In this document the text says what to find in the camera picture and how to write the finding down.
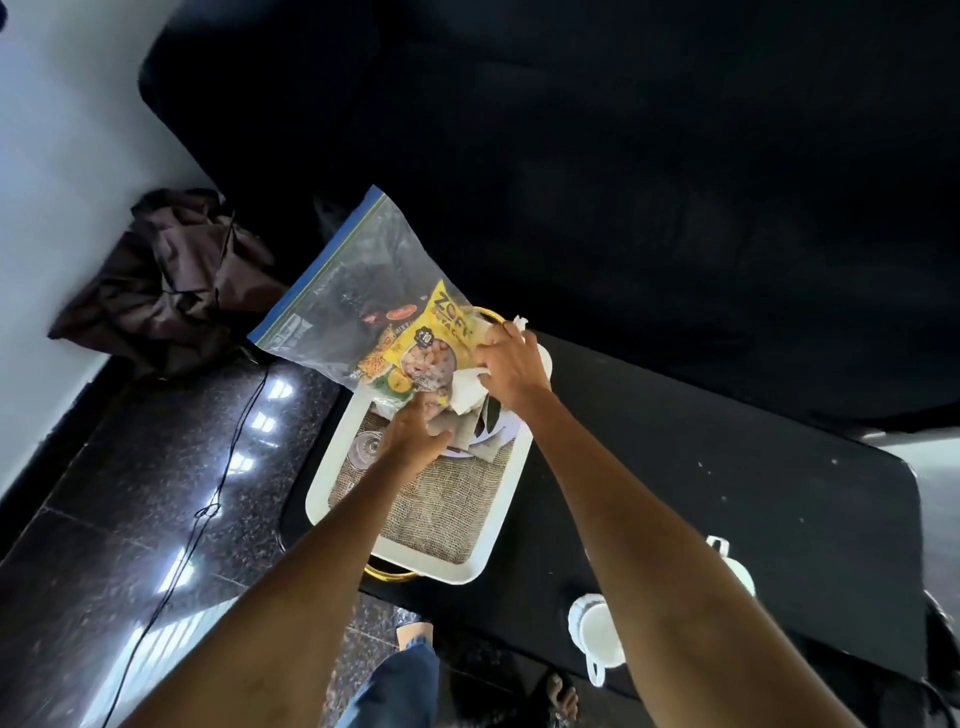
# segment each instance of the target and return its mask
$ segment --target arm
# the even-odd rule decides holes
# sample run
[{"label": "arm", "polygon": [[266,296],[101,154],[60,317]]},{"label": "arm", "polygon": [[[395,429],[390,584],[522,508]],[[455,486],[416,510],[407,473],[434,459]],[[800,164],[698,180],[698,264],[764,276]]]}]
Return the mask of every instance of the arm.
[{"label": "arm", "polygon": [[550,392],[536,342],[492,328],[478,354],[484,383],[557,477],[657,725],[860,726],[701,535]]},{"label": "arm", "polygon": [[415,396],[379,458],[144,699],[125,728],[303,726],[321,719],[364,564],[400,489],[446,448]]}]

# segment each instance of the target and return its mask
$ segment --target white cup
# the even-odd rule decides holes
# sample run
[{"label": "white cup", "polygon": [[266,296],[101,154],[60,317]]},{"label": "white cup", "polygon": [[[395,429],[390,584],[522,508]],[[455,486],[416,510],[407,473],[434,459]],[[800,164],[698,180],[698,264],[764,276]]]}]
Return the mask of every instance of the white cup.
[{"label": "white cup", "polygon": [[724,563],[730,567],[730,571],[733,572],[733,575],[740,580],[740,583],[747,588],[747,591],[750,592],[750,594],[756,596],[756,586],[754,585],[754,578],[750,575],[750,572],[747,571],[747,568],[739,561],[732,559],[727,555],[730,553],[730,542],[727,541],[727,539],[720,538],[719,536],[707,536],[707,546],[719,552],[720,558],[722,558]]},{"label": "white cup", "polygon": [[603,595],[581,596],[570,606],[566,623],[570,639],[587,657],[590,682],[602,687],[607,670],[626,662],[607,600]]}]

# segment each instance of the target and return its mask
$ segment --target forearm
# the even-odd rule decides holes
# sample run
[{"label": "forearm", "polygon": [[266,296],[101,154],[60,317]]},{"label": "forearm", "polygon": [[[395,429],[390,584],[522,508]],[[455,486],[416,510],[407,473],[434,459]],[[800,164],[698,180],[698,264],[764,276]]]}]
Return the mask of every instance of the forearm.
[{"label": "forearm", "polygon": [[411,477],[402,463],[375,463],[144,700],[127,728],[316,726],[364,564]]},{"label": "forearm", "polygon": [[703,538],[549,392],[520,413],[570,507],[659,728],[856,726]]}]

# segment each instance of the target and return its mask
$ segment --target hand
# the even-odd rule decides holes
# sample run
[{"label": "hand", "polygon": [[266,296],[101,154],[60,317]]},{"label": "hand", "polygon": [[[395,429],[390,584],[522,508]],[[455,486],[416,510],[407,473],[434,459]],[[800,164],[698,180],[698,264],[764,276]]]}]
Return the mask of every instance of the hand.
[{"label": "hand", "polygon": [[450,431],[431,435],[426,431],[428,392],[417,392],[387,425],[377,452],[377,460],[390,460],[410,471],[410,477],[422,473],[440,457],[453,437]]},{"label": "hand", "polygon": [[520,417],[530,400],[550,391],[533,331],[521,332],[512,322],[490,327],[487,344],[478,346],[473,358],[490,370],[489,375],[480,375],[480,383]]}]

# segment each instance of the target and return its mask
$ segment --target brown bag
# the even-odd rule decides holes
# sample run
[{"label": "brown bag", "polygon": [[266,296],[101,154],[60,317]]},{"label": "brown bag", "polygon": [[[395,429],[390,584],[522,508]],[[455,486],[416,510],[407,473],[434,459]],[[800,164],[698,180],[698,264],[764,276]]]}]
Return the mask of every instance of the brown bag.
[{"label": "brown bag", "polygon": [[265,272],[273,255],[233,223],[215,191],[160,189],[131,212],[130,228],[50,338],[172,376],[235,349],[286,291]]}]

